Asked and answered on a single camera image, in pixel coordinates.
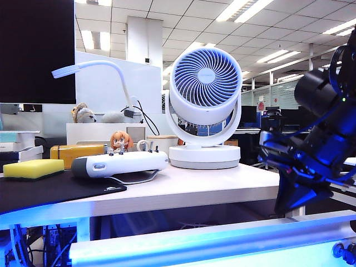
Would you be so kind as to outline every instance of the orange hair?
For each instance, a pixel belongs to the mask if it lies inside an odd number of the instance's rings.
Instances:
[[[128,133],[123,132],[123,131],[116,131],[111,135],[111,138],[110,138],[110,143],[111,143],[111,148],[112,149],[116,148],[113,145],[114,139],[120,139],[120,138],[124,138],[125,139],[125,143],[127,142],[127,145],[125,145],[125,150],[129,149],[130,147],[133,147],[133,145],[134,145],[133,140],[130,137],[130,135],[128,135]]]

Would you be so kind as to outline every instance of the yellow case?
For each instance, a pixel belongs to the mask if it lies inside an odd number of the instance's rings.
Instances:
[[[51,147],[51,159],[64,160],[65,169],[72,167],[77,157],[101,155],[107,153],[107,145],[59,145]]]

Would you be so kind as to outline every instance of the plush toy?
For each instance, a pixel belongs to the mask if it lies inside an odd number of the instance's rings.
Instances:
[[[125,151],[130,147],[133,147],[134,143],[130,135],[123,131],[116,131],[110,138],[111,148],[114,149],[114,153],[122,153],[121,146],[123,145]]]
[[[96,122],[95,114],[88,108],[87,104],[79,103],[72,109],[74,123],[92,123]]]

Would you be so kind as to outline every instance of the desk fan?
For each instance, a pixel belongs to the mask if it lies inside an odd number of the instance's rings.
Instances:
[[[225,51],[200,47],[181,55],[173,64],[170,90],[165,96],[167,122],[185,146],[169,149],[171,164],[187,169],[225,169],[240,160],[240,148],[223,144],[241,118],[242,74],[239,64]],[[176,113],[186,125],[206,127],[230,121],[210,136],[196,136],[181,129]]]

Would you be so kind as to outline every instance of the white remote controller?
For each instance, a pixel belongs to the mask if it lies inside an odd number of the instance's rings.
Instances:
[[[75,177],[104,178],[115,174],[136,171],[163,170],[168,165],[168,156],[163,151],[134,151],[78,157],[73,160]]]

